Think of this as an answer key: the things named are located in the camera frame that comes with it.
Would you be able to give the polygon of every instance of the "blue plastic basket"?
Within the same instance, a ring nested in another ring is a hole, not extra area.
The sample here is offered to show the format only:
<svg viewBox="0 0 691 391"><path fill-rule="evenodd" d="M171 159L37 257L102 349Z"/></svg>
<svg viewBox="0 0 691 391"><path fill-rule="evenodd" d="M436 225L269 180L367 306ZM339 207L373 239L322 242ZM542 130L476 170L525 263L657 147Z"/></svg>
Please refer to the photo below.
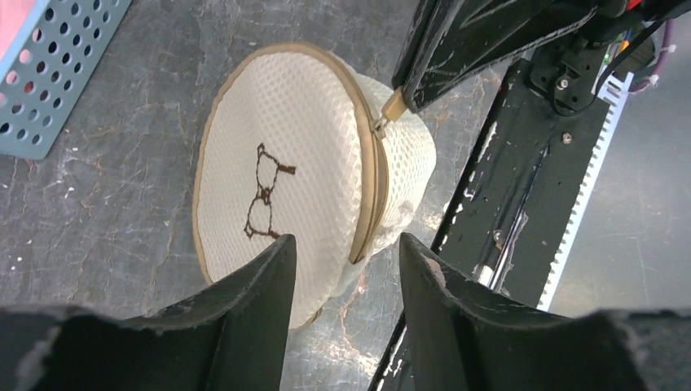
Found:
<svg viewBox="0 0 691 391"><path fill-rule="evenodd" d="M131 0L37 0L0 59L0 154L46 157Z"/></svg>

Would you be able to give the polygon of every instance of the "stone countertop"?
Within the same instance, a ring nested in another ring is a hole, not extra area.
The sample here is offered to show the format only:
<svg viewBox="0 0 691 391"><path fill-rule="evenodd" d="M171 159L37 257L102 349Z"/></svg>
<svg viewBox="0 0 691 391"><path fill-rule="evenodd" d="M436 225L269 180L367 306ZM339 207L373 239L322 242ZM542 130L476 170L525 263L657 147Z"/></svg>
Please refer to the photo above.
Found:
<svg viewBox="0 0 691 391"><path fill-rule="evenodd" d="M45 160L0 156L0 305L119 318L205 286L191 189L214 96L258 47L304 40L389 84L416 2L134 0ZM500 84L485 71L426 110L435 172L407 231L431 244ZM282 389L364 390L403 309L398 249L288 338Z"/></svg>

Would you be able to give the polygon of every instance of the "white gear rack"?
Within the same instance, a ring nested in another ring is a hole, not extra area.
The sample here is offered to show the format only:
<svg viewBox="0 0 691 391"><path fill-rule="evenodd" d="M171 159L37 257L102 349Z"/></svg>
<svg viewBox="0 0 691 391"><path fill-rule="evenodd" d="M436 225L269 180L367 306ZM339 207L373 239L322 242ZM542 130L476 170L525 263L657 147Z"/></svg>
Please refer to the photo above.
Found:
<svg viewBox="0 0 691 391"><path fill-rule="evenodd" d="M614 136L614 131L617 129L619 118L622 116L632 80L632 73L628 73L624 81L620 81L618 78L614 77L614 75L610 75L597 95L598 98L604 100L610 105L610 109L607 112L605 122L602 124L600 137L597 139L597 143L592 149L592 156L588 162L588 169L583 176L583 182L581 183L581 187L579 189L579 195L576 197L574 207L571 209L571 218L569 219L568 224L566 224L566 229L564 230L564 235L561 237L559 249L554 255L554 261L552 261L551 264L552 269L549 271L549 276L545 282L544 289L537 306L538 310L547 311L549 310L549 306L552 304L552 299L554 298L554 293L557 290L561 273L564 272L566 261L569 258L569 253L571 252L571 248L575 242L576 234L579 231L581 221L583 220L583 215L585 214L585 209L588 206L592 189L595 187L597 176L600 174L602 162L605 160L607 150L610 148L612 136Z"/></svg>

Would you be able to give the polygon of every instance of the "mesh laundry bag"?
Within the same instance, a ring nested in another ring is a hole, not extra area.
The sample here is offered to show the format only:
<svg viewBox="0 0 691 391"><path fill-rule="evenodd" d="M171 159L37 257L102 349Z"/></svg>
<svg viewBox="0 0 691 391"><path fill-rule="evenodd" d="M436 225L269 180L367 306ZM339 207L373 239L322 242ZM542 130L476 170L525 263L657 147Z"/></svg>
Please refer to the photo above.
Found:
<svg viewBox="0 0 691 391"><path fill-rule="evenodd" d="M373 118L392 94L304 43L262 48L230 75L206 123L194 193L196 249L210 283L295 235L295 328L398 238L436 154L410 113L375 136Z"/></svg>

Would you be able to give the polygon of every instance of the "wire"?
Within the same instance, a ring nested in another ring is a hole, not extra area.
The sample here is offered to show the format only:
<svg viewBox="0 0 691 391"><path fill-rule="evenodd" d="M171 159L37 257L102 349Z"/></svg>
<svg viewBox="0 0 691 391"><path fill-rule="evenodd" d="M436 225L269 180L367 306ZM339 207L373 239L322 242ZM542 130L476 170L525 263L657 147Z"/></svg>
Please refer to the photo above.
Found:
<svg viewBox="0 0 691 391"><path fill-rule="evenodd" d="M602 86L605 85L605 81L607 81L607 78L614 73L614 71L617 69L619 65L623 63L623 61L628 58L640 45L642 45L646 39L648 39L657 29L662 26L664 22L662 21L657 21L650 26L646 27L643 31L641 31L636 38L633 39L630 45L626 47L621 53L619 53L614 59L612 59L612 62L610 62L607 67L605 68L604 71L602 71L601 75L597 78L597 82L595 84L595 94L592 96L592 100L586 107L580 109L580 110L570 110L568 108L563 108L559 106L559 103L557 102L557 97L556 97L556 92L557 92L557 86L559 81L564 78L567 75L567 70L564 69L564 72L561 73L558 77L555 77L554 80L552 81L552 88L550 89L550 106L552 106L552 110L560 115L560 116L575 116L577 114L580 114L581 112L584 112L586 109L590 108L593 103L597 100L597 96L600 93L600 90L602 89Z"/></svg>
<svg viewBox="0 0 691 391"><path fill-rule="evenodd" d="M667 55L674 53L674 50L676 49L676 46L671 43L671 34L673 29L674 20L669 19L667 22L665 22L665 35L662 38L662 48L660 49L660 54L658 55L658 61L653 67L653 72L650 74L650 76L643 79L643 81L629 89L632 94L643 92L648 87L655 87L658 84L658 80L660 79L660 71L667 60Z"/></svg>
<svg viewBox="0 0 691 391"><path fill-rule="evenodd" d="M631 35L633 35L633 29L628 29L625 34L624 34L624 39L622 41L622 45L619 47L619 53L623 52L626 50L626 48L631 44Z"/></svg>

